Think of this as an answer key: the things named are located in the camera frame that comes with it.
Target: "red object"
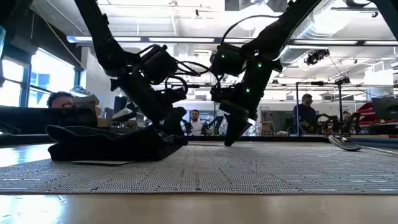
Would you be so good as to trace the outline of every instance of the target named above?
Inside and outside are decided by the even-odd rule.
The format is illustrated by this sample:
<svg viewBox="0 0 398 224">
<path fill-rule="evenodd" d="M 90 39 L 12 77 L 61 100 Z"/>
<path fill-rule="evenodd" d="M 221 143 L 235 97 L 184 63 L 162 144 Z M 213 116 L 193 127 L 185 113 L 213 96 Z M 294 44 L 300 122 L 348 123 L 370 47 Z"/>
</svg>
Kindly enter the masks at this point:
<svg viewBox="0 0 398 224">
<path fill-rule="evenodd" d="M 367 102 L 362 107 L 357 110 L 357 113 L 361 114 L 361 118 L 359 120 L 359 125 L 363 127 L 368 127 L 371 124 L 379 124 L 380 119 L 376 117 L 376 114 L 373 110 L 373 103 Z M 397 122 L 397 120 L 384 120 L 384 123 Z"/>
</svg>

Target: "white shirt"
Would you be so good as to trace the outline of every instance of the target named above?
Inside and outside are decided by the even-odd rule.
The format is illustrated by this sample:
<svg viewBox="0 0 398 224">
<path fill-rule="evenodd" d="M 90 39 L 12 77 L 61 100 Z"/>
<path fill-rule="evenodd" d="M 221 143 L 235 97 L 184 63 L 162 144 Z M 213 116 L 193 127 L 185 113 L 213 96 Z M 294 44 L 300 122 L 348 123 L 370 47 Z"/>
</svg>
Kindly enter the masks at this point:
<svg viewBox="0 0 398 224">
<path fill-rule="evenodd" d="M 190 124 L 192 125 L 192 129 L 191 129 L 191 133 L 188 134 L 188 135 L 190 135 L 190 136 L 203 136 L 201 134 L 201 128 L 203 127 L 204 123 L 205 123 L 204 121 L 199 121 L 199 120 L 196 121 L 196 122 L 191 121 Z M 182 126 L 182 131 L 183 132 L 187 131 L 185 129 L 185 126 Z"/>
</svg>

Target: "dark shirt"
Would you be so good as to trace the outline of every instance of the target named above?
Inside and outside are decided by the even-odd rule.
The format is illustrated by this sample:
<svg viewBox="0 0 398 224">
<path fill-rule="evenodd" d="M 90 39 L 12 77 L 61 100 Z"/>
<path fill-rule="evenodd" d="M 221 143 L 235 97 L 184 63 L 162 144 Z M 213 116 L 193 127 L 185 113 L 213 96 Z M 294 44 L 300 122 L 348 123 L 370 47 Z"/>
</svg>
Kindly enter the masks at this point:
<svg viewBox="0 0 398 224">
<path fill-rule="evenodd" d="M 297 105 L 293 109 L 294 116 L 294 127 L 293 130 L 297 132 Z M 317 118 L 317 112 L 310 106 L 306 107 L 304 104 L 298 105 L 298 116 L 300 121 L 306 121 L 309 124 L 315 124 Z"/>
</svg>

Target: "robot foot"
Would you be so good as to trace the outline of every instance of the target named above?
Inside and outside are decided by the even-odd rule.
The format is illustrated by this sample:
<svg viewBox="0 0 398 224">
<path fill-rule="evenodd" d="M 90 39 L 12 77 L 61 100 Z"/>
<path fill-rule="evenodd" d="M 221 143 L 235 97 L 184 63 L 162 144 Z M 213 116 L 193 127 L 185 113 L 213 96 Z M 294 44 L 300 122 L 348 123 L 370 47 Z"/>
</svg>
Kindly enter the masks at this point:
<svg viewBox="0 0 398 224">
<path fill-rule="evenodd" d="M 245 119 L 235 118 L 231 115 L 225 115 L 228 122 L 226 131 L 225 146 L 232 146 L 236 140 L 251 126 Z"/>
</svg>

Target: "carpet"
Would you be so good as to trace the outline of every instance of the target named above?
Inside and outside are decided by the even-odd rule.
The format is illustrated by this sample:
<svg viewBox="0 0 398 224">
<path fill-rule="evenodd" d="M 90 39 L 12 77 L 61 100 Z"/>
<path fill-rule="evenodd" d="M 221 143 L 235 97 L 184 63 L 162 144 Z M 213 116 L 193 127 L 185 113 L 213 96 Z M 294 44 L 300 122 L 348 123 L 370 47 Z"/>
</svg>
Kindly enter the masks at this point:
<svg viewBox="0 0 398 224">
<path fill-rule="evenodd" d="M 325 143 L 191 145 L 160 162 L 0 168 L 0 194 L 398 194 L 398 158 Z"/>
</svg>

